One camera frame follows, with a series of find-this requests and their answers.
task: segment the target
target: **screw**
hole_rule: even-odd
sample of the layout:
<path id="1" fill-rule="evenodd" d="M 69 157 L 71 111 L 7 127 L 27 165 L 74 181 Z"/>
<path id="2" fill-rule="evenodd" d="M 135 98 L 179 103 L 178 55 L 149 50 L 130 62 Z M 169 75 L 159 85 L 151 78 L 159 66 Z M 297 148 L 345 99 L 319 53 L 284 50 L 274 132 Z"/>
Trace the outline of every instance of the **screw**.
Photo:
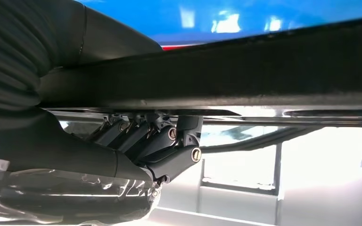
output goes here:
<path id="1" fill-rule="evenodd" d="M 122 122 L 119 126 L 120 131 L 124 131 L 126 128 L 128 128 L 128 123 Z"/>
<path id="2" fill-rule="evenodd" d="M 193 162 L 198 162 L 201 157 L 202 157 L 202 151 L 200 150 L 200 148 L 195 147 L 194 149 L 192 149 L 191 159 Z"/>
<path id="3" fill-rule="evenodd" d="M 176 137 L 177 137 L 177 130 L 175 128 L 171 128 L 169 130 L 169 138 L 170 138 L 170 140 L 175 140 Z"/>

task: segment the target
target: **bolt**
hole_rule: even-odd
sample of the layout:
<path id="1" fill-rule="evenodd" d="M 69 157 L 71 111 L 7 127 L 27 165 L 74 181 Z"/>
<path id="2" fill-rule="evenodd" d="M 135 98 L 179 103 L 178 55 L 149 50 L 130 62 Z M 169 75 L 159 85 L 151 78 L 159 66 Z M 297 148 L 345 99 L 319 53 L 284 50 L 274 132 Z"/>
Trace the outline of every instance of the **bolt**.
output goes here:
<path id="1" fill-rule="evenodd" d="M 126 128 L 128 128 L 128 123 L 122 122 L 119 126 L 120 131 L 124 131 Z"/>
<path id="2" fill-rule="evenodd" d="M 159 195 L 159 192 L 158 192 L 158 191 L 154 191 L 152 195 L 153 195 L 153 197 L 156 197 L 156 196 Z"/>
<path id="3" fill-rule="evenodd" d="M 170 138 L 170 140 L 175 140 L 176 137 L 177 137 L 177 130 L 175 128 L 171 128 L 169 130 L 169 138 Z"/>
<path id="4" fill-rule="evenodd" d="M 194 149 L 192 149 L 191 159 L 193 162 L 198 162 L 201 157 L 202 157 L 202 151 L 200 150 L 200 148 L 195 147 Z"/>

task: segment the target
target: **black metal beam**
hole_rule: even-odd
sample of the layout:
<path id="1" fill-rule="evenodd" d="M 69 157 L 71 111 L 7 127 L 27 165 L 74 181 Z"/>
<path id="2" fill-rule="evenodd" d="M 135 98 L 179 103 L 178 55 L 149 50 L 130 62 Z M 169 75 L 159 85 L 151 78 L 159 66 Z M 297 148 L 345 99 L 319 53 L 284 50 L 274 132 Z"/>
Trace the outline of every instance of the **black metal beam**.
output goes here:
<path id="1" fill-rule="evenodd" d="M 362 20 L 56 70 L 41 107 L 362 109 Z"/>

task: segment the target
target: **blue car body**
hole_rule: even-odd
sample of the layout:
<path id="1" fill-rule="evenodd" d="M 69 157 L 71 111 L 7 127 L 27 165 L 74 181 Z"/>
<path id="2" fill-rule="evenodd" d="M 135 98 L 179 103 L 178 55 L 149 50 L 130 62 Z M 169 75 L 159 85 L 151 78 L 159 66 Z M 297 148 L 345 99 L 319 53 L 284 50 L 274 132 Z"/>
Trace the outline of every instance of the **blue car body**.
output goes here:
<path id="1" fill-rule="evenodd" d="M 362 0 L 79 0 L 161 45 L 198 44 L 362 18 Z"/>

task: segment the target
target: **window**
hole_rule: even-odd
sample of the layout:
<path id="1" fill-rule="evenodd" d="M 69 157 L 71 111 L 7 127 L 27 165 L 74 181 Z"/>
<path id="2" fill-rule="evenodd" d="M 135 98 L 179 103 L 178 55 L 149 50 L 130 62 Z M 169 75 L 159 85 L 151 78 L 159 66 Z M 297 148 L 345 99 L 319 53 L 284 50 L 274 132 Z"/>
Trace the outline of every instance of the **window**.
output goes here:
<path id="1" fill-rule="evenodd" d="M 204 126 L 202 144 L 235 143 L 276 129 Z M 277 195 L 281 161 L 283 182 L 293 182 L 289 183 L 292 186 L 317 179 L 331 183 L 340 177 L 338 172 L 362 168 L 362 128 L 327 127 L 263 149 L 206 154 L 203 158 L 203 186 Z"/>
<path id="2" fill-rule="evenodd" d="M 202 129 L 202 146 L 223 145 L 248 140 L 276 131 L 277 127 L 207 125 Z M 203 155 L 202 185 L 225 189 L 276 194 L 277 146 L 254 151 Z"/>

